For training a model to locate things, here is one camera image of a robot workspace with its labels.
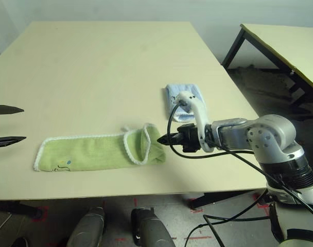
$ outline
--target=concrete floor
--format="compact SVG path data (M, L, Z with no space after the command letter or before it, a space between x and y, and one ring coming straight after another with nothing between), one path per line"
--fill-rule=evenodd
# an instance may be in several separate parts
M287 90L292 82L282 74L264 73L254 68L239 68L230 71L229 74L260 116L273 113L294 119L298 114L313 114L313 104L304 104L298 109L289 110L288 106L293 98ZM313 120L293 120L293 123L297 128L297 140L303 145L313 167ZM10 246L19 236L26 236L31 246L57 247L62 239L71 234L80 218L94 206L102 206L108 216L102 246L135 246L130 232L130 213L136 207L154 207L155 214L166 225L174 238L175 245L184 246L189 231L196 225L204 223L202 214L230 217L253 202L251 192L207 205L197 211L190 210L186 206L187 199L201 195L25 201L24 204L46 208L46 218L43 221L33 222L27 217L13 215L0 231L0 247ZM266 214L267 210L257 205L243 217L258 217ZM0 213L0 224L6 217L6 213ZM216 230L226 246L277 246L268 220L229 222L216 226ZM205 227L192 235L187 246L219 245L210 229Z

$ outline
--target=table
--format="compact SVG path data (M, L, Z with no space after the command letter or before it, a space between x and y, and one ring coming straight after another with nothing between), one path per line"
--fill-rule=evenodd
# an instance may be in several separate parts
M102 197L262 188L262 175L229 155L176 156L155 166L36 172L47 137L112 134L155 124L166 133L168 83L199 85L210 120L257 115L188 22L33 22L0 56L0 200ZM254 156L243 155L257 164Z
M244 40L286 73L295 83L291 93L299 88L304 94L291 104L297 107L313 102L313 28L259 24L241 24L241 31L222 62L228 68Z

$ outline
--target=black metal frame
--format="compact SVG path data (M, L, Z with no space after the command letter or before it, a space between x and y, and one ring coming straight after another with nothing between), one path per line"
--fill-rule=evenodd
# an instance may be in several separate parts
M21 204L19 201L0 201L0 211L16 215L26 215L33 219L40 219L43 215L41 209Z
M233 58L237 54L240 49L242 43L247 40L251 43L256 49L258 49L264 56L266 56L272 63L274 63L283 73L289 76L293 82L295 83L289 89L290 93L295 92L298 89L302 89L304 94L294 101L290 106L298 107L304 102L313 102L313 87L311 87L302 77L296 74L292 68L290 68L286 63L284 63L281 59L279 59L276 55L274 55L268 48L266 48L261 42L259 42L255 37L246 32L243 28L239 32L237 38L232 44L228 54L224 58L222 65L225 69L229 67Z
M224 192L209 192L204 193L204 196L201 196L197 199L194 199L189 202L189 207L192 209L202 207L214 202L225 200L231 197L235 197L244 193L251 192L252 190L239 190L239 191L224 191Z

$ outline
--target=folded towel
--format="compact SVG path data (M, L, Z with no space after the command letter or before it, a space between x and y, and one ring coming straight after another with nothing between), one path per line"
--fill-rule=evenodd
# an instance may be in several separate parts
M154 125L122 134L68 136L46 139L40 147L35 171L104 170L165 161Z
M189 91L193 95L195 95L198 99L200 99L204 104L204 100L200 89L195 84L168 84L166 87L167 92L167 100L169 106L169 115L172 112L173 108L175 107L176 103L176 96L179 94L180 91ZM174 120L177 122L189 122L194 119L193 112L187 113L181 107L177 109L173 116Z

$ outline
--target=green towel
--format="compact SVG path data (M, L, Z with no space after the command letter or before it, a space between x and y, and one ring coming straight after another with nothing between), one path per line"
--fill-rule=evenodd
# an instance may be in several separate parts
M35 171L88 171L134 167L165 161L151 124L115 135L52 137L40 147Z

